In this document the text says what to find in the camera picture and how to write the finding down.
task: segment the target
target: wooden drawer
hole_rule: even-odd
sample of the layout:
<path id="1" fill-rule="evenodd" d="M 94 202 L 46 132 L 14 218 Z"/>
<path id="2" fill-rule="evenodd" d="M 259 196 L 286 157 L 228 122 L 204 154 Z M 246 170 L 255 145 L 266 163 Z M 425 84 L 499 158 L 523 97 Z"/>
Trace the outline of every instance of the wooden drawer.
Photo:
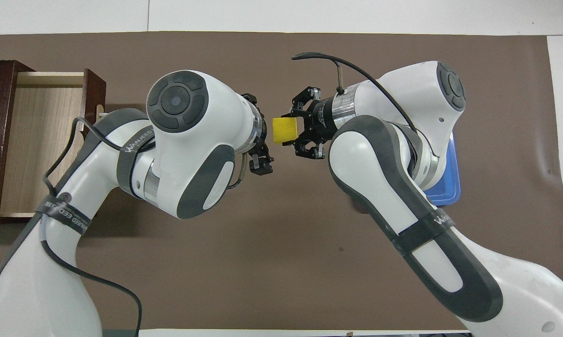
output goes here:
<path id="1" fill-rule="evenodd" d="M 48 193 L 42 175 L 65 148 L 73 118 L 95 123 L 105 95 L 106 83 L 88 69 L 44 73 L 0 60 L 0 223 L 26 222 L 33 215 Z M 78 135 L 51 175 L 53 184 L 81 145 Z"/>

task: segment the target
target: black button cap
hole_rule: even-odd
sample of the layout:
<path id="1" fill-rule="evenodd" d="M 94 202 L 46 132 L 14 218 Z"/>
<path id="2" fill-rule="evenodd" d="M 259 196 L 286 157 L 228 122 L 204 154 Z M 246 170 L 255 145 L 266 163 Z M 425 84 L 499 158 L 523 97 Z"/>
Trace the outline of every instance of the black button cap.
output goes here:
<path id="1" fill-rule="evenodd" d="M 192 97 L 192 104 L 187 108 L 187 110 L 183 113 L 183 121 L 186 124 L 192 124 L 198 115 L 202 112 L 202 108 L 205 105 L 205 97 L 203 95 L 196 95 Z"/>
<path id="2" fill-rule="evenodd" d="M 153 106 L 159 102 L 159 95 L 164 88 L 167 87 L 167 79 L 162 79 L 154 85 L 153 89 L 148 94 L 148 105 Z"/>
<path id="3" fill-rule="evenodd" d="M 177 119 L 165 116 L 161 110 L 153 111 L 151 117 L 153 118 L 153 122 L 155 124 L 159 124 L 164 128 L 176 130 L 179 127 Z"/>
<path id="4" fill-rule="evenodd" d="M 444 93 L 447 96 L 450 96 L 450 94 L 452 94 L 452 88 L 450 88 L 450 83 L 448 81 L 448 72 L 446 70 L 440 69 L 439 76 L 439 82 L 441 83 L 441 87 L 444 90 Z"/>
<path id="5" fill-rule="evenodd" d="M 175 83 L 182 83 L 188 86 L 190 90 L 198 90 L 203 86 L 203 79 L 200 75 L 189 71 L 181 71 L 173 76 Z"/>
<path id="6" fill-rule="evenodd" d="M 454 94 L 458 97 L 462 97 L 462 94 L 465 92 L 465 90 L 462 87 L 462 83 L 458 75 L 450 73 L 450 75 L 448 75 L 448 82 L 450 83 L 450 88 L 452 88 Z"/>
<path id="7" fill-rule="evenodd" d="M 452 97 L 452 104 L 463 109 L 465 107 L 465 99 L 462 97 L 454 96 Z"/>

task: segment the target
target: gray strap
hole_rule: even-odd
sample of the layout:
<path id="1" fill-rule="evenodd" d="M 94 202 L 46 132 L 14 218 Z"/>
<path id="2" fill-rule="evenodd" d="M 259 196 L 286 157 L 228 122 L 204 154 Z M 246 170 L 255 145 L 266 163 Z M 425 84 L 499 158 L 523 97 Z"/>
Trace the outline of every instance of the gray strap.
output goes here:
<path id="1" fill-rule="evenodd" d="M 72 205 L 53 196 L 46 196 L 36 208 L 40 212 L 84 235 L 92 220 Z"/>
<path id="2" fill-rule="evenodd" d="M 405 256 L 435 239 L 437 235 L 440 235 L 452 226 L 454 226 L 454 221 L 452 221 L 450 215 L 438 208 L 400 232 L 392 240 L 392 244 L 400 253 L 400 256 Z"/>
<path id="3" fill-rule="evenodd" d="M 142 130 L 133 135 L 130 140 L 125 143 L 119 150 L 119 159 L 117 160 L 117 183 L 119 187 L 140 199 L 134 192 L 132 186 L 133 167 L 136 164 L 138 151 L 140 148 L 154 138 L 154 130 L 152 126 L 146 126 Z"/>

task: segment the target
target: black cable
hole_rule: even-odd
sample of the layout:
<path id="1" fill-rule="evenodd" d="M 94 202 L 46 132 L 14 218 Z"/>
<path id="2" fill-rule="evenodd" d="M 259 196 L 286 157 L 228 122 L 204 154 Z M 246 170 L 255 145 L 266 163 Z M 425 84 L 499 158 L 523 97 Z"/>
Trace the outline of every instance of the black cable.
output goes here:
<path id="1" fill-rule="evenodd" d="M 90 124 L 90 122 L 83 118 L 83 117 L 76 117 L 73 119 L 73 123 L 75 124 L 76 122 L 82 122 L 82 124 L 84 124 L 93 134 L 95 134 L 96 137 L 98 137 L 98 139 L 100 139 L 103 143 L 107 144 L 109 147 L 119 151 L 121 149 L 121 147 L 115 143 L 113 143 L 112 141 L 108 140 L 100 131 L 98 131 L 97 128 L 95 128 L 92 124 Z"/>
<path id="2" fill-rule="evenodd" d="M 410 126 L 410 129 L 412 129 L 414 132 L 417 132 L 417 129 L 414 127 L 414 123 L 412 123 L 412 121 L 410 120 L 410 117 L 408 117 L 407 113 L 404 111 L 404 109 L 401 107 L 401 105 L 393 98 L 392 94 L 390 94 L 386 90 L 386 88 L 384 88 L 374 77 L 369 75 L 367 72 L 362 70 L 360 67 L 358 67 L 355 64 L 352 64 L 352 63 L 350 63 L 350 62 L 348 62 L 344 59 L 337 58 L 335 56 L 331 56 L 331 55 L 327 55 L 327 54 L 323 54 L 323 53 L 318 53 L 318 52 L 315 52 L 315 51 L 307 51 L 305 53 L 299 53 L 297 55 L 294 55 L 294 57 L 292 57 L 292 60 L 302 60 L 302 59 L 328 59 L 328 60 L 332 60 L 332 62 L 335 63 L 336 66 L 337 66 L 337 62 L 339 62 L 341 64 L 345 64 L 346 66 L 349 66 L 350 68 L 358 71 L 361 75 L 365 76 L 369 81 L 371 81 L 377 87 L 377 89 L 381 90 L 381 92 L 388 98 L 388 100 L 390 100 L 390 102 L 392 102 L 392 104 L 397 109 L 397 111 L 400 113 L 400 115 L 408 123 L 408 126 Z"/>
<path id="3" fill-rule="evenodd" d="M 122 292 L 131 296 L 133 298 L 133 300 L 136 301 L 136 305 L 138 305 L 138 324 L 136 325 L 136 333 L 134 335 L 135 337 L 138 337 L 138 335 L 140 334 L 140 324 L 142 323 L 142 302 L 140 302 L 140 298 L 138 298 L 138 296 L 136 296 L 136 294 L 134 294 L 128 288 L 125 288 L 125 286 L 121 286 L 121 285 L 119 285 L 115 282 L 109 281 L 107 279 L 103 279 L 103 278 L 98 277 L 96 275 L 92 275 L 91 273 L 87 273 L 86 271 L 82 271 L 81 269 L 76 268 L 76 267 L 72 266 L 71 264 L 65 262 L 59 256 L 57 256 L 57 254 L 55 254 L 54 251 L 52 251 L 52 249 L 50 248 L 50 246 L 48 245 L 48 242 L 46 240 L 40 241 L 40 243 L 42 244 L 42 248 L 44 249 L 44 252 L 46 252 L 46 254 L 54 262 L 56 262 L 59 266 L 67 269 L 68 271 L 71 271 L 72 273 L 76 273 L 77 275 L 80 275 L 81 277 L 85 277 L 85 278 L 90 279 L 92 281 L 99 282 L 99 283 L 102 283 L 102 284 L 106 284 L 107 286 L 112 286 L 113 288 L 121 290 Z"/>
<path id="4" fill-rule="evenodd" d="M 247 159 L 247 154 L 246 152 L 244 152 L 242 153 L 242 166 L 240 168 L 240 174 L 238 175 L 238 180 L 234 184 L 227 186 L 226 190 L 231 190 L 233 188 L 236 188 L 242 182 L 244 173 L 246 171 L 246 159 Z"/>

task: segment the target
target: cable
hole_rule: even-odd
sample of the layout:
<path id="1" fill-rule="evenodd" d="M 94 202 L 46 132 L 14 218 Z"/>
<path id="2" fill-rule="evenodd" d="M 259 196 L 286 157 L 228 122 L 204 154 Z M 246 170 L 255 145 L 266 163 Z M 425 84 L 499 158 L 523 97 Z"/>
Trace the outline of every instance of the cable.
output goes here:
<path id="1" fill-rule="evenodd" d="M 359 68 L 355 64 L 352 64 L 352 63 L 350 63 L 350 62 L 348 62 L 344 59 L 337 58 L 335 56 L 331 56 L 331 55 L 327 55 L 327 54 L 323 54 L 323 53 L 318 53 L 318 52 L 315 52 L 315 51 L 307 51 L 305 53 L 299 53 L 297 55 L 294 55 L 294 57 L 292 57 L 292 60 L 301 60 L 301 59 L 328 59 L 328 60 L 332 60 L 332 62 L 335 63 L 336 66 L 337 66 L 337 62 L 339 62 L 341 64 L 345 64 L 346 66 L 349 66 L 350 68 L 358 71 L 361 75 L 365 76 L 369 81 L 371 81 L 377 87 L 377 89 L 381 90 L 381 92 L 388 98 L 388 100 L 390 100 L 390 102 L 392 102 L 392 104 L 397 109 L 397 111 L 400 113 L 400 115 L 408 123 L 408 126 L 410 126 L 410 129 L 412 129 L 414 132 L 417 132 L 417 129 L 414 127 L 414 123 L 412 123 L 412 121 L 410 120 L 410 117 L 408 117 L 407 113 L 404 111 L 404 109 L 401 107 L 401 105 L 393 98 L 392 94 L 390 94 L 386 90 L 386 88 L 384 88 L 375 78 L 373 78 L 371 75 L 369 75 L 367 72 L 365 72 L 364 70 L 362 70 L 361 68 Z"/>
<path id="2" fill-rule="evenodd" d="M 115 143 L 112 143 L 112 141 L 108 140 L 105 135 L 103 135 L 97 128 L 95 128 L 85 118 L 83 118 L 83 117 L 74 118 L 73 122 L 71 124 L 71 132 L 69 134 L 69 140 L 67 141 L 67 145 L 63 149 L 63 152 L 61 152 L 61 155 L 59 155 L 57 160 L 52 164 L 52 166 L 48 169 L 48 171 L 46 171 L 46 173 L 42 177 L 42 181 L 44 181 L 44 184 L 46 184 L 46 187 L 48 187 L 49 194 L 53 197 L 56 197 L 57 192 L 56 192 L 54 186 L 52 185 L 52 183 L 48 180 L 48 176 L 51 173 L 54 172 L 54 170 L 59 166 L 59 164 L 61 164 L 61 162 L 63 161 L 63 158 L 65 158 L 65 156 L 67 155 L 67 152 L 69 152 L 69 150 L 71 149 L 71 146 L 73 145 L 73 139 L 75 137 L 75 130 L 76 130 L 76 126 L 77 126 L 78 122 L 81 122 L 82 124 L 84 124 L 101 142 L 107 144 L 112 149 L 115 149 L 117 151 L 121 150 L 121 147 L 119 147 Z M 147 143 L 146 145 L 144 145 L 138 152 L 145 152 L 145 151 L 148 151 L 148 150 L 150 150 L 154 147 L 155 147 L 155 142 L 153 141 L 151 143 Z M 51 258 L 51 260 L 53 260 L 59 266 L 67 269 L 68 271 L 71 271 L 72 273 L 75 273 L 77 275 L 80 275 L 81 277 L 85 277 L 87 279 L 90 279 L 92 281 L 99 282 L 99 283 L 105 284 L 107 286 L 112 286 L 113 288 L 118 289 L 118 290 L 124 292 L 125 294 L 128 294 L 129 296 L 131 296 L 133 298 L 133 300 L 136 302 L 136 305 L 138 306 L 138 324 L 136 325 L 136 332 L 134 334 L 135 337 L 138 337 L 139 334 L 140 334 L 140 324 L 142 323 L 142 302 L 140 301 L 140 298 L 138 298 L 138 296 L 136 296 L 136 294 L 134 294 L 131 290 L 125 288 L 125 286 L 121 286 L 121 285 L 119 285 L 115 282 L 109 281 L 107 279 L 103 279 L 103 278 L 98 277 L 96 275 L 92 275 L 91 273 L 88 273 L 86 271 L 82 271 L 81 269 L 78 269 L 77 267 L 72 266 L 71 264 L 65 262 L 63 259 L 61 259 L 59 256 L 57 256 L 57 254 L 55 254 L 55 252 L 52 251 L 52 249 L 48 245 L 48 241 L 46 239 L 46 227 L 45 227 L 46 226 L 46 220 L 47 220 L 46 215 L 43 215 L 42 220 L 40 221 L 40 244 L 42 244 L 42 248 L 44 249 L 44 252 L 46 252 L 48 257 Z"/>
<path id="3" fill-rule="evenodd" d="M 78 269 L 78 268 L 72 266 L 71 264 L 63 261 L 59 256 L 57 256 L 57 254 L 55 254 L 54 251 L 52 251 L 52 249 L 50 248 L 50 246 L 48 245 L 48 242 L 46 240 L 40 241 L 40 243 L 42 244 L 42 248 L 44 249 L 44 252 L 46 252 L 46 254 L 54 262 L 56 262 L 59 266 L 67 269 L 68 271 L 71 271 L 72 273 L 76 273 L 77 275 L 80 275 L 81 277 L 85 277 L 85 278 L 90 279 L 92 281 L 96 281 L 96 282 L 99 282 L 99 283 L 102 283 L 102 284 L 106 284 L 107 286 L 112 286 L 113 288 L 121 290 L 122 292 L 131 296 L 133 298 L 133 300 L 136 301 L 136 305 L 138 305 L 138 324 L 136 325 L 136 333 L 134 335 L 135 337 L 138 337 L 138 335 L 140 334 L 140 324 L 142 323 L 142 302 L 140 302 L 140 298 L 138 298 L 138 296 L 136 296 L 136 294 L 134 294 L 128 288 L 125 288 L 125 286 L 121 286 L 121 285 L 119 285 L 115 282 L 109 281 L 107 279 L 103 279 L 103 278 L 98 277 L 96 275 L 92 275 L 91 273 L 86 273 L 86 271 L 82 271 L 81 269 Z"/>
<path id="4" fill-rule="evenodd" d="M 246 158 L 247 158 L 247 157 L 248 157 L 248 156 L 247 156 L 246 152 L 242 153 L 242 167 L 240 168 L 240 175 L 239 175 L 239 177 L 238 177 L 238 180 L 237 180 L 233 185 L 229 185 L 229 186 L 226 188 L 226 190 L 230 190 L 230 189 L 232 189 L 232 188 L 236 188 L 236 187 L 242 182 L 244 173 L 246 172 L 246 161 L 247 161 Z"/>

